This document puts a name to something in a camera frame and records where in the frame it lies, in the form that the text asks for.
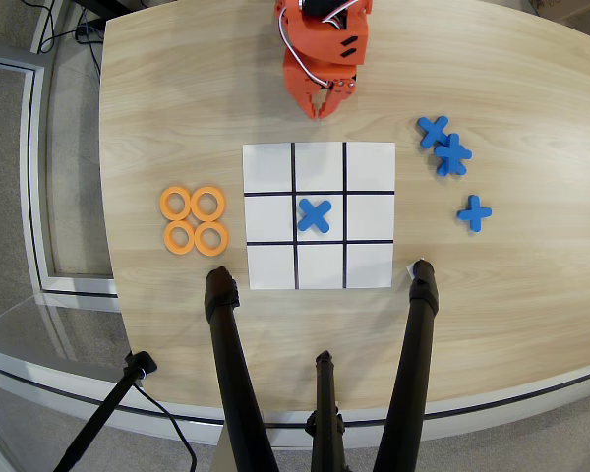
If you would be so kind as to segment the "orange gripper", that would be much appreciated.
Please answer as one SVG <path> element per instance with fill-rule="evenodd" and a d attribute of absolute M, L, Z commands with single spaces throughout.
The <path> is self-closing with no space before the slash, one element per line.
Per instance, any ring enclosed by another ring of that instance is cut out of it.
<path fill-rule="evenodd" d="M 339 46 L 294 47 L 285 51 L 287 90 L 311 120 L 326 118 L 356 90 L 357 63 Z"/>

